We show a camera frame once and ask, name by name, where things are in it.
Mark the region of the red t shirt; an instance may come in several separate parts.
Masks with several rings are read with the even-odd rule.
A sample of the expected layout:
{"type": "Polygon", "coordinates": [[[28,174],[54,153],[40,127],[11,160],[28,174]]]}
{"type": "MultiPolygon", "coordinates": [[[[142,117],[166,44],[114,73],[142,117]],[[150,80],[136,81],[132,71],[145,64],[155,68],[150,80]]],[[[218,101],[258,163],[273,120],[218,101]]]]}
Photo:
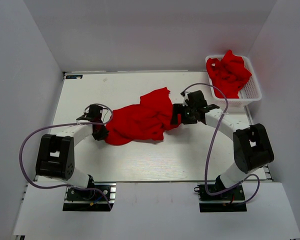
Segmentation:
{"type": "Polygon", "coordinates": [[[106,125],[108,136],[105,142],[121,146],[136,140],[163,141],[164,132],[177,128],[171,124],[173,104],[167,87],[153,90],[140,97],[138,104],[132,104],[113,111],[112,120],[106,125]]]}

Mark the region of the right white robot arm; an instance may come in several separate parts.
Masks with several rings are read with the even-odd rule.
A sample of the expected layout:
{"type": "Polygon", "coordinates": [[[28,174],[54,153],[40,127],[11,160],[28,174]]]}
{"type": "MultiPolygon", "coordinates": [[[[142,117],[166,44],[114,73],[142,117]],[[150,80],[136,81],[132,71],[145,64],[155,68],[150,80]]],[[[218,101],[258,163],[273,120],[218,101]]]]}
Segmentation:
{"type": "Polygon", "coordinates": [[[226,115],[226,110],[208,104],[202,91],[182,92],[183,103],[172,106],[171,124],[203,123],[214,128],[212,140],[217,133],[227,136],[233,143],[233,164],[215,179],[214,190],[205,192],[226,200],[234,188],[242,184],[254,172],[274,161],[274,152],[266,128],[258,124],[245,124],[226,115]]]}

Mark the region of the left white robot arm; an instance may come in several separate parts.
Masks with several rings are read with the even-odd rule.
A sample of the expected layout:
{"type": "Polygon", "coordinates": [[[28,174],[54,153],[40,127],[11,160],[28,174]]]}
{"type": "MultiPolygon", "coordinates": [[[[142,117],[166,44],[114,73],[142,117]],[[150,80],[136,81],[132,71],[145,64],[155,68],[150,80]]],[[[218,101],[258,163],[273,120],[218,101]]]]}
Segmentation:
{"type": "Polygon", "coordinates": [[[78,193],[89,200],[95,196],[96,187],[91,177],[75,167],[75,146],[87,137],[96,141],[107,138],[109,131],[102,120],[103,111],[109,108],[102,104],[91,104],[72,125],[57,134],[41,137],[35,171],[38,176],[60,180],[78,188],[78,193]]]}

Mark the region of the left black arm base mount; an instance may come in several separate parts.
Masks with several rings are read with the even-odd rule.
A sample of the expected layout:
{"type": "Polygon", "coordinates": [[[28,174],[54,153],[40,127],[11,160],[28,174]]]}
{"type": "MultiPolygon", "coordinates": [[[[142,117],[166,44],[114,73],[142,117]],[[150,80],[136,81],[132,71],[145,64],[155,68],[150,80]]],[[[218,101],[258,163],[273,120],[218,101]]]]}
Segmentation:
{"type": "Polygon", "coordinates": [[[73,187],[66,190],[64,212],[110,212],[115,203],[116,183],[94,184],[97,190],[77,190],[73,187]]]}

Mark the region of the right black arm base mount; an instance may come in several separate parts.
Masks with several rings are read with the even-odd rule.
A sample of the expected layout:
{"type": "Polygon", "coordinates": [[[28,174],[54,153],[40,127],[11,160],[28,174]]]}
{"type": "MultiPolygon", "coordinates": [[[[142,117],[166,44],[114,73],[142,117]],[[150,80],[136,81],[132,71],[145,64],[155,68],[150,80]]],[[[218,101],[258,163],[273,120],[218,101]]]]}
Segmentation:
{"type": "Polygon", "coordinates": [[[221,195],[208,195],[205,185],[200,184],[194,187],[194,192],[198,195],[199,211],[201,213],[234,213],[246,212],[245,194],[240,185],[229,192],[221,195]]]}

